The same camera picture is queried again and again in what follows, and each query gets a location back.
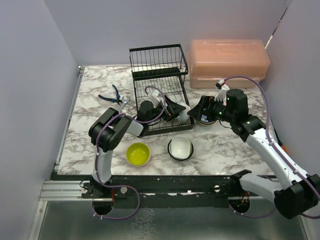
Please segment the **blue floral bowl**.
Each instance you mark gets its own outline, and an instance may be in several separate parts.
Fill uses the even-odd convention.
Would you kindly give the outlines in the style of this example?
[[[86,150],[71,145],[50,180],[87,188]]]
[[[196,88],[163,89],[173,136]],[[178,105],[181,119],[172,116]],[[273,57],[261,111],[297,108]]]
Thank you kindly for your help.
[[[200,121],[203,121],[203,122],[213,122],[213,121],[215,121],[215,120],[208,120],[208,117],[207,117],[206,115],[202,115]]]

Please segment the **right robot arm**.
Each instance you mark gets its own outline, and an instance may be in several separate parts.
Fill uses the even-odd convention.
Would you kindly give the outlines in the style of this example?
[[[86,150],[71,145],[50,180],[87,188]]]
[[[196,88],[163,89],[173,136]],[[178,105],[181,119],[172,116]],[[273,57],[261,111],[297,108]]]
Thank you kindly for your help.
[[[248,98],[243,90],[227,90],[222,99],[203,95],[187,114],[197,121],[206,116],[210,122],[229,123],[232,131],[258,153],[277,178],[274,182],[244,170],[229,184],[234,195],[255,193],[274,203],[287,219],[301,215],[319,203],[320,177],[299,167],[271,138],[267,126],[249,113]]]

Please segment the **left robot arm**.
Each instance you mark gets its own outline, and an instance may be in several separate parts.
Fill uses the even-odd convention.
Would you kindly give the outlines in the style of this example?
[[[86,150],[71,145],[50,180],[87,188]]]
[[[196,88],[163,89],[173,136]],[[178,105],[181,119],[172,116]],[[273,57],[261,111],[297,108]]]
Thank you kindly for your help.
[[[108,181],[112,177],[111,163],[114,149],[126,133],[142,137],[149,130],[149,124],[163,119],[171,121],[185,111],[187,106],[170,100],[166,95],[163,101],[154,104],[145,100],[138,108],[136,118],[110,107],[90,127],[88,135],[96,148],[92,178],[96,181],[93,191],[97,196],[106,197],[111,190]]]

